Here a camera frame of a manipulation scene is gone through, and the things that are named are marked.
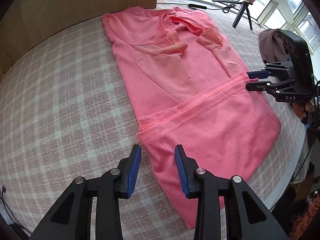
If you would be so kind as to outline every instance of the brown garment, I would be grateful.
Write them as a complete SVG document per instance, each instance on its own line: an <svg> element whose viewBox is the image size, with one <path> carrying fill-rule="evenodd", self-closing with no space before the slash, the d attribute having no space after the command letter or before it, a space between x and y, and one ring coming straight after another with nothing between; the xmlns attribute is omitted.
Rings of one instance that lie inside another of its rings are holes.
<svg viewBox="0 0 320 240"><path fill-rule="evenodd" d="M264 63L287 61L278 29L268 29L259 33L259 49Z"/></svg>

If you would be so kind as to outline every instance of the wooden headboard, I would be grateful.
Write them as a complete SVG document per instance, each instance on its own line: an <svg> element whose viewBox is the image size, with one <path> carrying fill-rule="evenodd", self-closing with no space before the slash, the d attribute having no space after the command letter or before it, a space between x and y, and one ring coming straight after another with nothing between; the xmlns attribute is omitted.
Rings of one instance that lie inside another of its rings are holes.
<svg viewBox="0 0 320 240"><path fill-rule="evenodd" d="M14 0L0 22L0 69L5 73L22 55L53 34L90 18L156 0Z"/></svg>

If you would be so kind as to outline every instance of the pink shirt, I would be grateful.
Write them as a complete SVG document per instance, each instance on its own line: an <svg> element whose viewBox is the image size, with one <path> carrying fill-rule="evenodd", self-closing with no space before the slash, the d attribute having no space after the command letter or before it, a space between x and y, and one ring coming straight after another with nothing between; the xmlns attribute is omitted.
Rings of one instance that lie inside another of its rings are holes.
<svg viewBox="0 0 320 240"><path fill-rule="evenodd" d="M248 71L203 11L129 8L102 17L153 172L189 228L197 200L182 193L174 148L214 175L248 180L280 133Z"/></svg>

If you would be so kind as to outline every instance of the human hand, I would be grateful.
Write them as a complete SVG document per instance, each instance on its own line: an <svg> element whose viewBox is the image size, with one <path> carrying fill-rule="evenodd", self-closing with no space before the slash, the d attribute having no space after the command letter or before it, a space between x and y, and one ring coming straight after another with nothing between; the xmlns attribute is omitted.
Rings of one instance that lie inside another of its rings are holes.
<svg viewBox="0 0 320 240"><path fill-rule="evenodd" d="M303 119L307 116L304 111L311 111L313 105L311 104L311 102L306 103L305 106L303 106L302 104L292 103L292 107L296 116L300 119Z"/></svg>

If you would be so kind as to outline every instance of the plaid bedsheet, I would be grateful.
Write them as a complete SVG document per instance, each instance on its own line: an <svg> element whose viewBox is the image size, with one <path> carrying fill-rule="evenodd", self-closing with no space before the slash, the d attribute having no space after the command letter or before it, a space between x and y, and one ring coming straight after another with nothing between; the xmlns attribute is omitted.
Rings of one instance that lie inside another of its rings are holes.
<svg viewBox="0 0 320 240"><path fill-rule="evenodd" d="M234 29L235 14L207 13L249 69L261 69L261 29L253 24L251 31L246 19ZM266 97L282 127L273 149L249 180L262 199L282 177L300 136L300 120L289 104ZM138 143L138 131L100 17L57 33L20 58L2 79L0 185L7 187L5 200L18 220L34 230L75 177L101 176L127 157ZM126 240L193 238L193 230L187 229L161 190L145 152L135 193L119 204ZM224 210L221 218L223 239ZM92 239L94 221L93 211Z"/></svg>

